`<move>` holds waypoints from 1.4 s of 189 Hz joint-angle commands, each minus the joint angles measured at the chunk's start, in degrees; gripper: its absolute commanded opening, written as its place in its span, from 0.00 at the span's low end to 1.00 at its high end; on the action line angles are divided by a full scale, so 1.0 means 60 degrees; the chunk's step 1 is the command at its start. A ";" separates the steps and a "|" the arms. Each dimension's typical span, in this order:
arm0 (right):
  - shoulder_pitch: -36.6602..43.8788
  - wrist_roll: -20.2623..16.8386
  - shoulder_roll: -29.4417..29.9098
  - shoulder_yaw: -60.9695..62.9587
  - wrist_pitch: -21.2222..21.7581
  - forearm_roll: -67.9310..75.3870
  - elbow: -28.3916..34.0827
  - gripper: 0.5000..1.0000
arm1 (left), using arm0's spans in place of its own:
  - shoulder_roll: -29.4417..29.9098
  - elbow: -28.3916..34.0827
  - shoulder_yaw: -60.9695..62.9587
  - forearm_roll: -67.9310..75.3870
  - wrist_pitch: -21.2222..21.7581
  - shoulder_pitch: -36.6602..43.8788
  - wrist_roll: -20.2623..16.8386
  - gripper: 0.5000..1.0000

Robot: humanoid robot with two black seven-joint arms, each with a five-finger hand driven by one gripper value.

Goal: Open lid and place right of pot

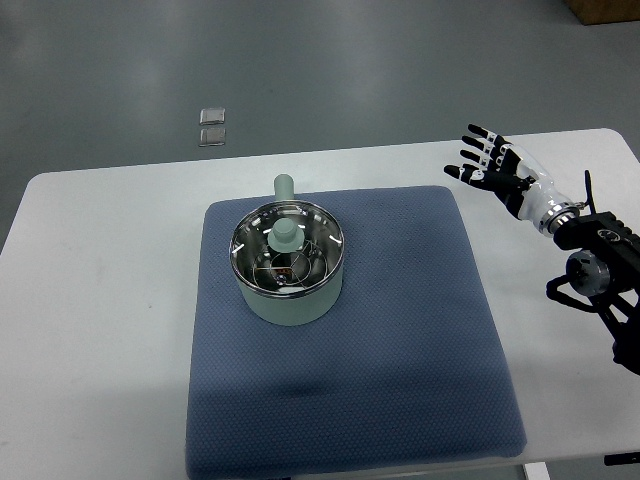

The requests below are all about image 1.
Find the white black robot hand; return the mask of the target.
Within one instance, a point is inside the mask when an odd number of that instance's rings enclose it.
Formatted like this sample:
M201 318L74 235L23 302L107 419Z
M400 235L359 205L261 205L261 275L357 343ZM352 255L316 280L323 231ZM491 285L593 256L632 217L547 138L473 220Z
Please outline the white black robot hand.
M529 221L548 237L579 215L579 205L561 194L551 175L524 148L481 126L470 124L465 162L444 172L473 188L489 191L520 221Z

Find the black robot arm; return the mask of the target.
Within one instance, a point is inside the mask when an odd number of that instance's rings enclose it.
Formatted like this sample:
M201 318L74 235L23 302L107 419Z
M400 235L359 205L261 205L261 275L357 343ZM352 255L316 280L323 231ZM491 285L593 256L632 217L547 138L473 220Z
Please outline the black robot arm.
M546 296L597 314L613 338L613 361L638 374L639 304L623 294L639 291L639 236L613 213L596 210L588 171L584 180L586 200L558 212L548 227L554 243L572 254Z

